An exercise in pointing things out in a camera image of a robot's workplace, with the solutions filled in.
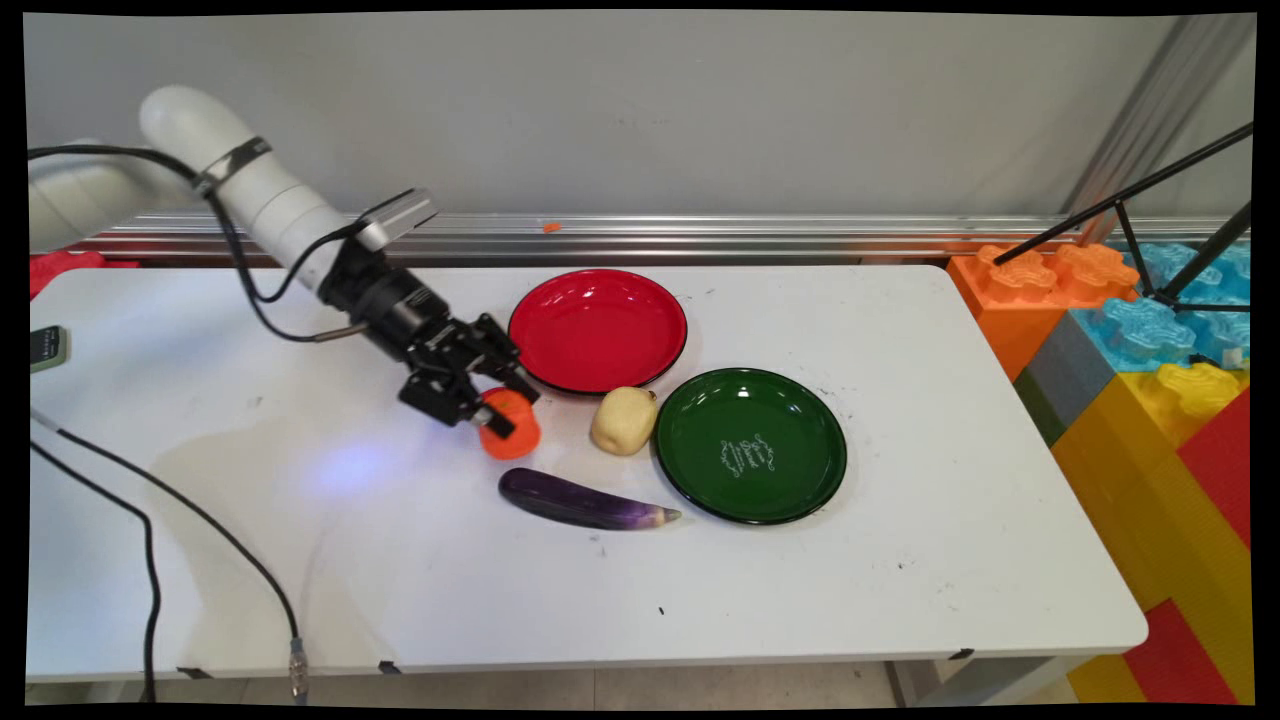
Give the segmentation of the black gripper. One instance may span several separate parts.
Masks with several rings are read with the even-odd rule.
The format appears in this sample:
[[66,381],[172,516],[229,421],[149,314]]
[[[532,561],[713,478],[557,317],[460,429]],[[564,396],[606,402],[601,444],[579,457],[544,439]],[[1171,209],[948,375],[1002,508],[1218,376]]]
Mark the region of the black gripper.
[[[340,245],[319,288],[320,300],[364,327],[364,334],[387,356],[413,368],[399,401],[447,427],[470,423],[504,439],[512,420],[474,387],[471,375],[498,380],[535,404],[541,395],[521,363],[521,350],[488,313],[475,322],[452,319],[448,304],[406,268],[393,266],[383,251],[356,240]],[[462,372],[428,345],[454,331]]]

